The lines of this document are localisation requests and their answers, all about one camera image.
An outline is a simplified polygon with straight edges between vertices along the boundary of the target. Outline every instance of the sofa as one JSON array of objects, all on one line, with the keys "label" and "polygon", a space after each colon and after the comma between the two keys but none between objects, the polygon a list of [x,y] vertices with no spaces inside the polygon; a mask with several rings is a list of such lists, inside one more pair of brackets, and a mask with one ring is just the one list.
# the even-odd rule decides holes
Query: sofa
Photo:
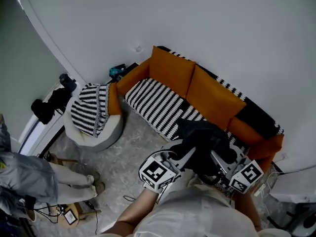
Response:
[{"label": "sofa", "polygon": [[111,83],[109,87],[108,112],[110,116],[97,138],[81,132],[73,124],[71,107],[73,103],[78,100],[79,92],[80,91],[77,90],[76,93],[73,94],[63,114],[66,135],[80,148],[93,152],[102,151],[112,145],[120,137],[123,130],[123,117],[118,99],[117,85],[116,83]]},{"label": "sofa", "polygon": [[164,47],[117,83],[129,106],[167,141],[181,138],[179,119],[207,120],[238,148],[238,158],[255,159],[266,172],[281,150],[284,130],[229,83],[194,61]]}]

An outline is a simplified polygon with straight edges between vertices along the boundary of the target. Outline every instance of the standing person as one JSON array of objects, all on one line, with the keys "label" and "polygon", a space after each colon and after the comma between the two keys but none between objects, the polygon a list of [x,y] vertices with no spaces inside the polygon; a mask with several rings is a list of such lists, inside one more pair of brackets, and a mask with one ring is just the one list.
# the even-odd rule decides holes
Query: standing person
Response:
[{"label": "standing person", "polygon": [[214,188],[195,184],[170,194],[154,208],[158,194],[144,189],[99,237],[290,237],[261,230],[250,193],[235,193],[235,209]]},{"label": "standing person", "polygon": [[[102,193],[105,185],[98,182],[99,178],[98,173],[95,177],[85,176],[35,156],[12,152],[10,134],[0,114],[0,186],[22,197],[34,197],[39,202],[69,204],[89,200]],[[82,186],[82,189],[69,185]]]}]

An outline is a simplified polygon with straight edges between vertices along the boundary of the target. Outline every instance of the gray wall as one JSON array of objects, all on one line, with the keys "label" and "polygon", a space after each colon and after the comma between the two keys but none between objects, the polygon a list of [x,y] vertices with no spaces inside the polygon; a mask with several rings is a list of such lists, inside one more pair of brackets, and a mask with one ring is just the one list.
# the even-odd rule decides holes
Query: gray wall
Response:
[{"label": "gray wall", "polygon": [[32,102],[44,98],[65,72],[37,35],[16,0],[0,0],[0,113],[16,150],[33,114]]},{"label": "gray wall", "polygon": [[[285,129],[284,171],[316,164],[316,0],[29,0],[87,82],[165,45],[230,82]],[[137,54],[135,48],[143,52]]]}]

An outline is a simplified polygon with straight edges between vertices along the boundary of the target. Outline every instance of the white t-shirt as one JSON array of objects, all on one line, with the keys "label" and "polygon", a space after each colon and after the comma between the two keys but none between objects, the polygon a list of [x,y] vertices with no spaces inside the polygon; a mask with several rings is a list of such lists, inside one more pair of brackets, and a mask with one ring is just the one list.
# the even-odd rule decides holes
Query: white t-shirt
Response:
[{"label": "white t-shirt", "polygon": [[[290,237],[283,230],[256,232],[251,220],[215,190],[195,185],[171,192],[128,237]],[[99,237],[119,237],[103,234]]]}]

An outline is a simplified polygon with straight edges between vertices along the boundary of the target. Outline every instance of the gray tile floor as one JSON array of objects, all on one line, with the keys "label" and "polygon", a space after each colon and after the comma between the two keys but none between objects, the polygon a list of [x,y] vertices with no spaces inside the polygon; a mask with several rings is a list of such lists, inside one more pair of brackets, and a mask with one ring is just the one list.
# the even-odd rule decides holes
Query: gray tile floor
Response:
[{"label": "gray tile floor", "polygon": [[[136,198],[140,194],[142,191],[142,182],[138,178],[140,164],[151,152],[166,144],[163,138],[157,135],[141,117],[132,112],[124,103],[122,108],[125,119],[123,134],[108,149],[98,153],[81,150],[67,138],[65,133],[62,133],[49,149],[51,153],[60,158],[78,159],[83,166],[92,166],[100,172],[106,190],[91,200],[98,209],[102,210],[98,214],[98,233],[107,229],[130,204],[123,198],[124,195]],[[186,184],[191,176],[190,173],[184,175],[179,183]],[[273,174],[269,178],[269,183],[273,183],[276,177],[277,174]],[[273,219],[282,225],[289,220],[285,216],[286,210],[293,211],[294,209],[293,204],[280,203],[271,196],[264,199],[261,196],[254,197],[254,202],[264,228],[268,226],[266,219],[268,210]],[[84,210],[89,210],[85,204],[81,203],[81,205]],[[65,229],[44,218],[38,218],[33,226],[38,237],[88,237],[94,235],[96,217],[88,217],[73,229]]]}]

